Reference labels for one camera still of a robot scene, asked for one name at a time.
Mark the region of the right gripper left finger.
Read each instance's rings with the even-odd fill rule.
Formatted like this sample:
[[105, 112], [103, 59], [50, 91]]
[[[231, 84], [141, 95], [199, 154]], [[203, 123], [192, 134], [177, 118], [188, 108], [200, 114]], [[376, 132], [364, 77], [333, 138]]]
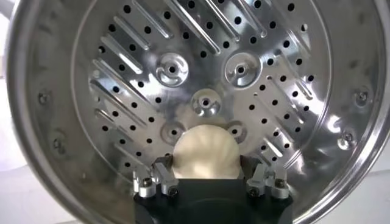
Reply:
[[158, 193], [175, 197], [179, 181], [172, 171], [173, 156], [157, 158], [150, 167], [137, 165], [133, 171], [133, 192], [141, 198], [152, 198]]

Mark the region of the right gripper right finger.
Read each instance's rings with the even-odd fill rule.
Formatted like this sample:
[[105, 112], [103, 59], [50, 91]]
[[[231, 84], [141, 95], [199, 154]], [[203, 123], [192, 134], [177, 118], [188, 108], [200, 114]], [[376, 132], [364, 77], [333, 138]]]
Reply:
[[278, 200], [289, 197], [287, 171], [283, 166], [269, 166], [257, 158], [243, 155], [240, 156], [240, 165], [246, 191], [251, 197], [266, 194]]

